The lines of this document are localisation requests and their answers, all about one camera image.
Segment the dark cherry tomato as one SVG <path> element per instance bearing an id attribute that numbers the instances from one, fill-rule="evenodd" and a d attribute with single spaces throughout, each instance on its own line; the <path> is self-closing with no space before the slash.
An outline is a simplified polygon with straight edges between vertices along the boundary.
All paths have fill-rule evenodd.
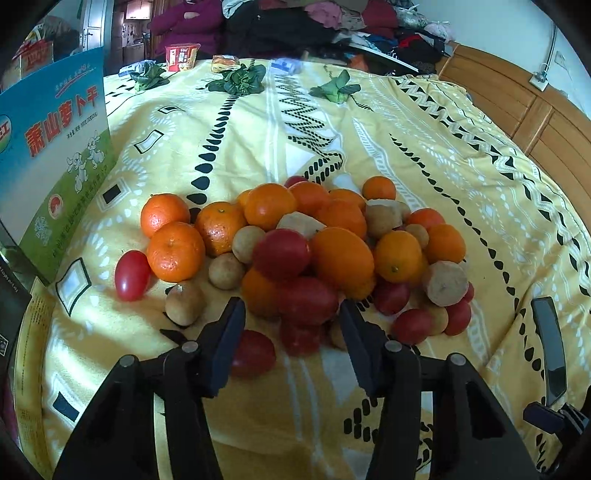
<path id="1" fill-rule="evenodd" d="M 273 369 L 276 365 L 276 349 L 269 337 L 253 330 L 243 330 L 232 358 L 233 377 L 252 378 Z"/>

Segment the green leafy vegetable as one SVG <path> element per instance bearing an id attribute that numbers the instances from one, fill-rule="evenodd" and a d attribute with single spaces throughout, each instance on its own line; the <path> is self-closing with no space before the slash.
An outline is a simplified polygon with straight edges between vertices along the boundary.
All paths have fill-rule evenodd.
<path id="1" fill-rule="evenodd" d="M 266 67 L 263 64 L 242 64 L 235 70 L 223 71 L 221 78 L 207 83 L 209 92 L 223 92 L 233 97 L 262 93 Z"/>
<path id="2" fill-rule="evenodd" d="M 138 71 L 131 71 L 129 76 L 134 82 L 135 90 L 144 92 L 168 84 L 169 80 L 163 77 L 164 73 L 160 64 L 144 62 Z"/>
<path id="3" fill-rule="evenodd" d="M 325 69 L 325 73 L 329 75 L 329 81 L 322 85 L 311 87 L 308 91 L 311 97 L 325 99 L 339 105 L 352 100 L 353 104 L 363 110 L 373 110 L 369 105 L 363 104 L 356 99 L 356 93 L 359 93 L 362 88 L 360 84 L 351 83 L 351 76 L 349 76 L 348 70 L 342 70 L 338 75 L 335 75 L 331 70 Z"/>

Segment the wall power socket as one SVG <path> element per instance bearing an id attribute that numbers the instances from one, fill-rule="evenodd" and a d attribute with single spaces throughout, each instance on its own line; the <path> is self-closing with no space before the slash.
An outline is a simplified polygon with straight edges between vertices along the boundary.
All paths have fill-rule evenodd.
<path id="1" fill-rule="evenodd" d="M 529 83 L 537 90 L 543 92 L 549 85 L 547 74 L 545 72 L 536 72 L 531 76 Z"/>

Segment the blue green food box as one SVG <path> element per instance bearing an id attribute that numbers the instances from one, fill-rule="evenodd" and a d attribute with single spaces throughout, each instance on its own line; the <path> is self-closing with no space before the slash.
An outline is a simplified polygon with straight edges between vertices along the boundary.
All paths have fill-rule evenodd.
<path id="1" fill-rule="evenodd" d="M 1 95 L 1 222 L 46 281 L 115 163 L 103 62 L 82 51 Z"/>

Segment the green leafy vegetable right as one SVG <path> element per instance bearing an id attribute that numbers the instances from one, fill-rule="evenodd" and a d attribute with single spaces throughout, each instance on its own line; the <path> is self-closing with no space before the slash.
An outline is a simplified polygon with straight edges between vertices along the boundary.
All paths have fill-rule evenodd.
<path id="1" fill-rule="evenodd" d="M 335 75 L 331 70 L 325 69 L 325 73 L 329 75 L 329 81 L 322 85 L 311 87 L 308 91 L 311 97 L 325 99 L 339 105 L 352 100 L 353 104 L 363 110 L 373 110 L 369 105 L 363 104 L 356 99 L 356 93 L 359 93 L 362 88 L 360 84 L 351 83 L 351 76 L 349 76 L 348 70 L 342 70 L 338 75 Z"/>

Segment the pile of clothes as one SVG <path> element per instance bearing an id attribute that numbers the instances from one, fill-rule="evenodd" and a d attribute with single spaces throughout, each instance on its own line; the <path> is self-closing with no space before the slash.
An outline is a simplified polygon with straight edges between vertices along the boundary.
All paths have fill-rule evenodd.
<path id="1" fill-rule="evenodd" d="M 376 75 L 430 75 L 450 57 L 446 22 L 412 1 L 223 1 L 225 44 L 239 57 L 300 58 Z"/>

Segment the mandarin orange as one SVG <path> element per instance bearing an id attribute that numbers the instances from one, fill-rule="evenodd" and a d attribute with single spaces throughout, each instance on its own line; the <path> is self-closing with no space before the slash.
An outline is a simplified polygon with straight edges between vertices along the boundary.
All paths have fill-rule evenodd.
<path id="1" fill-rule="evenodd" d="M 189 280 L 204 265 L 204 240 L 192 225 L 171 222 L 153 234 L 146 257 L 159 280 L 168 283 Z"/>
<path id="2" fill-rule="evenodd" d="M 151 238 L 163 226 L 172 222 L 190 222 L 190 211 L 184 201 L 172 193 L 152 195 L 140 213 L 142 233 Z"/>

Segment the seated person in purple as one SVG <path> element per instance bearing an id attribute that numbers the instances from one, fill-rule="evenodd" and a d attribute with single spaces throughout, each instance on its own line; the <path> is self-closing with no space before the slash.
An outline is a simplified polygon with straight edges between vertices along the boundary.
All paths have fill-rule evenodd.
<path id="1" fill-rule="evenodd" d="M 199 44 L 199 54 L 217 54 L 223 23 L 221 1 L 181 1 L 151 20 L 151 36 L 158 39 L 151 58 L 164 58 L 166 47 L 177 44 Z"/>

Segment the green leafy vegetable left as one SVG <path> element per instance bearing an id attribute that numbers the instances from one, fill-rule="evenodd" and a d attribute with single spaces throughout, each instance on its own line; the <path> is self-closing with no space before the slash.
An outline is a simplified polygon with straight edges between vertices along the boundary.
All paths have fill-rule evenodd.
<path id="1" fill-rule="evenodd" d="M 164 73 L 160 64 L 144 62 L 138 71 L 131 71 L 129 76 L 134 82 L 135 90 L 144 92 L 168 84 L 169 80 L 163 77 Z"/>

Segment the back left mandarin orange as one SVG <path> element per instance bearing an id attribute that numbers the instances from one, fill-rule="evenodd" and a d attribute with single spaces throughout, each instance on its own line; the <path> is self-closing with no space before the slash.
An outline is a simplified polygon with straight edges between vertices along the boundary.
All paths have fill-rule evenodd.
<path id="1" fill-rule="evenodd" d="M 140 213 L 142 233 L 151 238 L 163 226 L 172 222 L 190 222 L 190 211 L 184 201 L 172 193 L 152 195 Z"/>

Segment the black product box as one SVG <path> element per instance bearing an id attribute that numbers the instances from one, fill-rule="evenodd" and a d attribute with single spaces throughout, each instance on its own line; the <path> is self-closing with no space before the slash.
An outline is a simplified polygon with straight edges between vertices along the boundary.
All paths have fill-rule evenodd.
<path id="1" fill-rule="evenodd" d="M 1 385 L 8 376 L 35 275 L 30 261 L 1 225 Z"/>

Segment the wooden headboard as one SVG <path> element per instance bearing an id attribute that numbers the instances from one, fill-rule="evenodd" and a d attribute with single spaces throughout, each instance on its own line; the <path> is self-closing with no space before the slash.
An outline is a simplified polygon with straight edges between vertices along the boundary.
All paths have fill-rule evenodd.
<path id="1" fill-rule="evenodd" d="M 590 119 L 556 88 L 543 91 L 521 67 L 484 51 L 456 45 L 436 66 L 441 79 L 464 87 L 517 146 L 565 192 L 590 224 Z"/>

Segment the large front orange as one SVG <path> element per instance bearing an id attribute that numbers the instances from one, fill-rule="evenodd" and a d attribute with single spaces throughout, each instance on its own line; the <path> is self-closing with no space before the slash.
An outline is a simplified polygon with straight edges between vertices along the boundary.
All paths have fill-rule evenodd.
<path id="1" fill-rule="evenodd" d="M 373 279 L 374 256 L 355 233 L 341 227 L 326 227 L 310 240 L 315 272 L 342 291 L 361 288 Z"/>

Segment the cut potato piece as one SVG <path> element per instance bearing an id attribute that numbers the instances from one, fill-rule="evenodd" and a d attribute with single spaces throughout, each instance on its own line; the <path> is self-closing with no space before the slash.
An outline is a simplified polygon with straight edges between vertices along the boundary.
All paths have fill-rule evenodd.
<path id="1" fill-rule="evenodd" d="M 469 280 L 464 268 L 457 263 L 439 261 L 431 264 L 422 275 L 422 287 L 433 304 L 448 307 L 464 298 Z"/>

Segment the orange snack packet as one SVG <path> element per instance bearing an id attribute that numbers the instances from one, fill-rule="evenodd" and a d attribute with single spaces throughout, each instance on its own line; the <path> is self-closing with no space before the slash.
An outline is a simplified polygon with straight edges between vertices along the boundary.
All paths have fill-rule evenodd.
<path id="1" fill-rule="evenodd" d="M 214 55 L 211 59 L 211 72 L 214 74 L 235 71 L 239 68 L 240 61 L 233 55 Z"/>

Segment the small blue packet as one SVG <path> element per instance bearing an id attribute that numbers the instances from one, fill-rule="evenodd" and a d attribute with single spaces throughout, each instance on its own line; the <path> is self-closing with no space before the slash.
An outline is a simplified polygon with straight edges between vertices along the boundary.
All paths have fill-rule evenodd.
<path id="1" fill-rule="evenodd" d="M 270 61 L 270 69 L 276 75 L 293 76 L 301 72 L 303 62 L 293 58 L 276 58 Z"/>

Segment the brown longan fruit left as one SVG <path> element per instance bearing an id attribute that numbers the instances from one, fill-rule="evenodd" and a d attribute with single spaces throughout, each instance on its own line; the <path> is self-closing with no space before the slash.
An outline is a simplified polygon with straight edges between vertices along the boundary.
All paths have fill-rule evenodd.
<path id="1" fill-rule="evenodd" d="M 206 299 L 204 291 L 193 281 L 176 284 L 167 294 L 165 314 L 176 325 L 188 327 L 204 313 Z"/>

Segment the red instant noodle cup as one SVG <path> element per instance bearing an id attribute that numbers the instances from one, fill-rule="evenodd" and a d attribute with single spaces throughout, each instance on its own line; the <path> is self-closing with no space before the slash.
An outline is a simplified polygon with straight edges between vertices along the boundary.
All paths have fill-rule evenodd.
<path id="1" fill-rule="evenodd" d="M 173 44 L 165 47 L 165 61 L 168 72 L 187 71 L 197 63 L 199 43 Z"/>

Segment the green leafy vegetable centre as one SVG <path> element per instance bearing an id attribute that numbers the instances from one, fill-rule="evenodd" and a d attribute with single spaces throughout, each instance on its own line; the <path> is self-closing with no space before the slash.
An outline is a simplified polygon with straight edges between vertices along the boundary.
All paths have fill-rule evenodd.
<path id="1" fill-rule="evenodd" d="M 235 70 L 223 71 L 221 78 L 207 83 L 209 92 L 223 92 L 233 97 L 262 93 L 266 67 L 263 64 L 242 64 Z"/>

